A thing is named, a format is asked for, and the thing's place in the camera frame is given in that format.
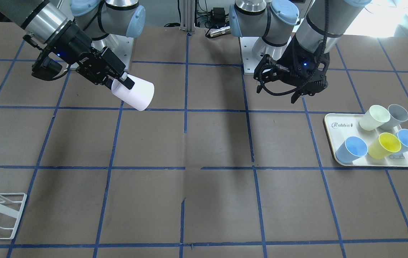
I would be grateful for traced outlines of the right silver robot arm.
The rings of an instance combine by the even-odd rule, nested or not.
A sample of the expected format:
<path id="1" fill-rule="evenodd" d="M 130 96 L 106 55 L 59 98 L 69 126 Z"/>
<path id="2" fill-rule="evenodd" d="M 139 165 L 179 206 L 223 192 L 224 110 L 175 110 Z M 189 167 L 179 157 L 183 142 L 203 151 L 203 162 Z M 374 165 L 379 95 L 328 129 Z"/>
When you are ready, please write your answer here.
<path id="1" fill-rule="evenodd" d="M 56 54 L 91 83 L 111 88 L 118 80 L 132 90 L 134 81 L 125 75 L 126 65 L 107 46 L 96 49 L 94 41 L 110 35 L 140 36 L 145 8 L 137 0 L 73 0 L 70 20 L 48 0 L 0 0 L 0 12 L 20 26 L 23 39 L 40 51 L 32 75 L 53 81 L 66 75 L 62 65 L 49 57 Z"/>

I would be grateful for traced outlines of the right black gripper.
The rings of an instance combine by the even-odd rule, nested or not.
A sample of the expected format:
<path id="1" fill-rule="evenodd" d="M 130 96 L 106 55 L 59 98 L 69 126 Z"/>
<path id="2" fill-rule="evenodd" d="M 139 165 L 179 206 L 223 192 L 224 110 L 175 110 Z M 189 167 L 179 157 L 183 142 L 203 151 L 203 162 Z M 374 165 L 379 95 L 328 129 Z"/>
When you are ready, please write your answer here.
<path id="1" fill-rule="evenodd" d="M 59 55 L 69 66 L 78 64 L 76 71 L 91 83 L 112 89 L 113 78 L 125 88 L 132 90 L 135 82 L 124 72 L 125 64 L 108 47 L 97 50 L 91 46 L 92 39 L 72 21 L 68 21 L 50 43 L 41 51 L 45 80 L 55 80 L 62 66 L 49 58 L 50 52 Z"/>

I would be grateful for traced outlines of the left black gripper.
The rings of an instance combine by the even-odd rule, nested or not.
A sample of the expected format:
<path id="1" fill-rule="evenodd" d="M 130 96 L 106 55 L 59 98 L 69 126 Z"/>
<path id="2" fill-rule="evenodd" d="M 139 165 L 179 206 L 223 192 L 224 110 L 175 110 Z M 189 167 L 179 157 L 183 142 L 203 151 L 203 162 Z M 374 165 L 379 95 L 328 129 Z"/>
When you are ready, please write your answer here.
<path id="1" fill-rule="evenodd" d="M 258 82 L 256 93 L 264 90 L 273 96 L 292 94 L 291 104 L 295 104 L 303 95 L 314 96 L 327 88 L 326 72 L 330 63 L 330 55 L 325 53 L 327 37 L 318 43 L 317 49 L 310 52 L 294 36 L 280 59 L 274 60 L 265 54 L 254 71 L 254 79 Z M 280 93 L 272 92 L 265 84 L 275 81 L 294 88 Z"/>

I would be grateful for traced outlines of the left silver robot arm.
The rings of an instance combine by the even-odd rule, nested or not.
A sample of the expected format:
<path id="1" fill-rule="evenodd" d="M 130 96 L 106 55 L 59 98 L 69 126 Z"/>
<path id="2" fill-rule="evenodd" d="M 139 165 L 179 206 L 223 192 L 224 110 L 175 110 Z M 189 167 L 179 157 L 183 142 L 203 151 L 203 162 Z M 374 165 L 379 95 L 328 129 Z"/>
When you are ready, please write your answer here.
<path id="1" fill-rule="evenodd" d="M 334 45 L 368 0 L 314 0 L 299 10 L 289 0 L 236 0 L 229 25 L 239 37 L 245 73 L 257 93 L 313 96 L 328 87 L 326 72 Z"/>

